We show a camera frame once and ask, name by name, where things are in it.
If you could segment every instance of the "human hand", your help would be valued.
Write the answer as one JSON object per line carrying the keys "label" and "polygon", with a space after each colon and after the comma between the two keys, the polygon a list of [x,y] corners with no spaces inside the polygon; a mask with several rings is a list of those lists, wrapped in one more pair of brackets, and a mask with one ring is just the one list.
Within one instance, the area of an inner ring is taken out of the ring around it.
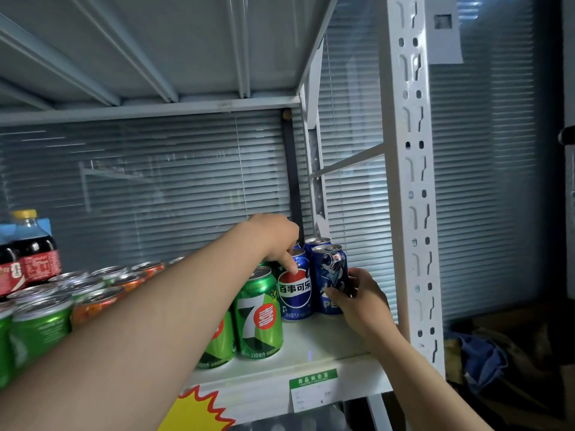
{"label": "human hand", "polygon": [[358,290],[353,298],[334,287],[327,287],[324,292],[341,308],[352,330],[364,339],[385,330],[396,330],[388,299],[371,274],[365,269],[349,268],[349,280]]}
{"label": "human hand", "polygon": [[294,247],[299,237],[298,225],[284,215],[273,213],[255,214],[247,223],[254,227],[259,241],[265,245],[263,259],[278,261],[286,270],[296,274],[297,264],[288,251]]}

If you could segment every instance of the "shelf board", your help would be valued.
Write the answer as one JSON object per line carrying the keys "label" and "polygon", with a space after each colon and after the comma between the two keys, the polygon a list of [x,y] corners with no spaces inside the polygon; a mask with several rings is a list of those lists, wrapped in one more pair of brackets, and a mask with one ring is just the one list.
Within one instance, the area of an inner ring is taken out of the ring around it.
{"label": "shelf board", "polygon": [[289,380],[328,369],[338,370],[338,400],[391,391],[379,363],[342,315],[314,314],[284,322],[284,346],[263,360],[236,357],[217,369],[195,370],[184,391],[199,384],[200,393],[218,391],[216,407],[236,423],[293,411]]}

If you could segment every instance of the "price tag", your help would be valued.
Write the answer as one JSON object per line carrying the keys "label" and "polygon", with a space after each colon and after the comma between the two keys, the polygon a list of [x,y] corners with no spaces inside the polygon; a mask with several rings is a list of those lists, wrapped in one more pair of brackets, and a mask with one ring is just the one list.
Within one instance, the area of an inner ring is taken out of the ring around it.
{"label": "price tag", "polygon": [[296,413],[337,401],[338,372],[330,369],[289,381],[293,410]]}

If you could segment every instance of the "yellow bottle cap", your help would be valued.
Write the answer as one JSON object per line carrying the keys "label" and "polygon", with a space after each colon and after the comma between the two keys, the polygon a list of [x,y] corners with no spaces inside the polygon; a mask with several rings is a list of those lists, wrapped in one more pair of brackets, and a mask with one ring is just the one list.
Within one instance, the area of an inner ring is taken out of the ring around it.
{"label": "yellow bottle cap", "polygon": [[33,219],[38,217],[38,213],[34,209],[14,210],[12,216],[15,219]]}

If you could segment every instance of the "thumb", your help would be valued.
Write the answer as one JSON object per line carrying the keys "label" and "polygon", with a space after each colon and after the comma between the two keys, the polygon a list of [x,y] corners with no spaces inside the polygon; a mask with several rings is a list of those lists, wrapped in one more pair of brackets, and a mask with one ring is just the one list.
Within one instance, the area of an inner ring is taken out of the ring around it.
{"label": "thumb", "polygon": [[290,274],[297,274],[297,263],[289,252],[285,251],[278,261]]}
{"label": "thumb", "polygon": [[346,311],[349,300],[351,299],[350,297],[347,297],[341,290],[335,287],[326,287],[324,292],[335,305],[340,307],[344,312]]}

